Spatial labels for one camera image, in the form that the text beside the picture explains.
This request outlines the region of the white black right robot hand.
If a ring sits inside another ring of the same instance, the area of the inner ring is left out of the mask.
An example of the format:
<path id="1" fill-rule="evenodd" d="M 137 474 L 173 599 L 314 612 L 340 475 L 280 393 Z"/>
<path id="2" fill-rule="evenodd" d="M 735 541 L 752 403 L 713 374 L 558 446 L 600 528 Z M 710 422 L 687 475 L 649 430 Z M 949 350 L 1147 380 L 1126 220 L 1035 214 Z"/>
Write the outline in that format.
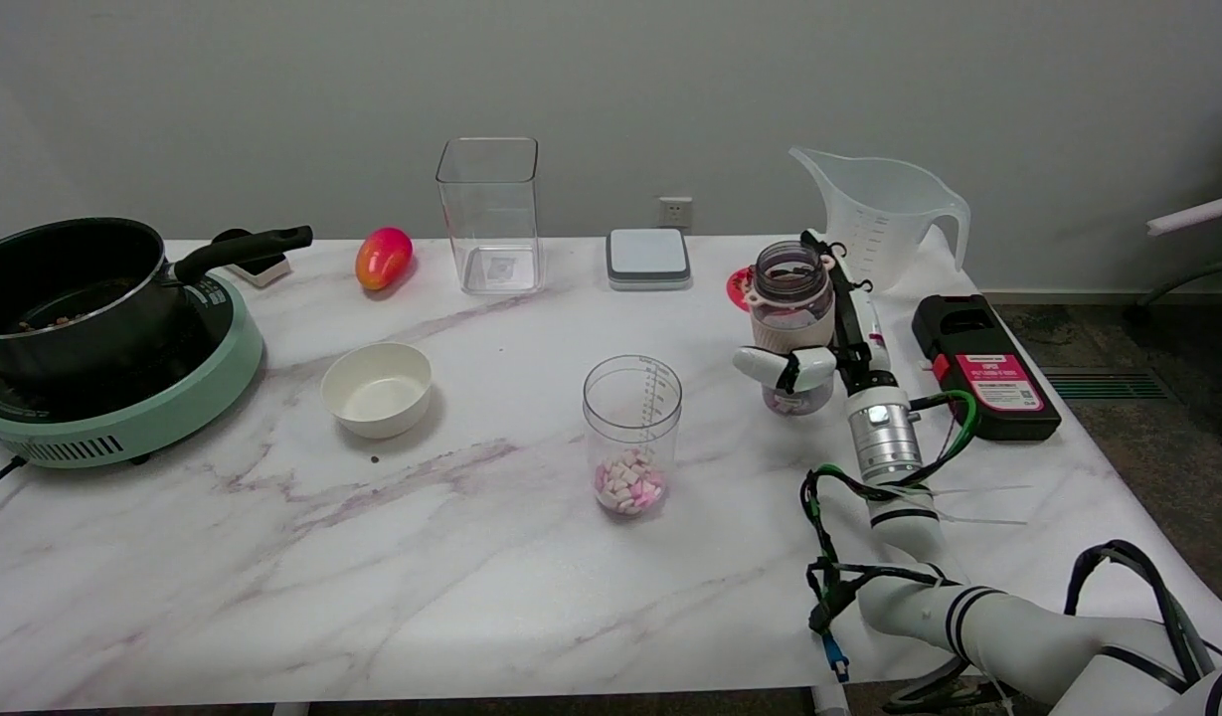
<path id="1" fill-rule="evenodd" d="M 852 277 L 846 257 L 842 242 L 807 230 L 730 277 L 730 294 L 741 294 L 753 330 L 732 363 L 780 414 L 818 411 L 836 380 L 851 393 L 896 384 L 871 283 Z"/>

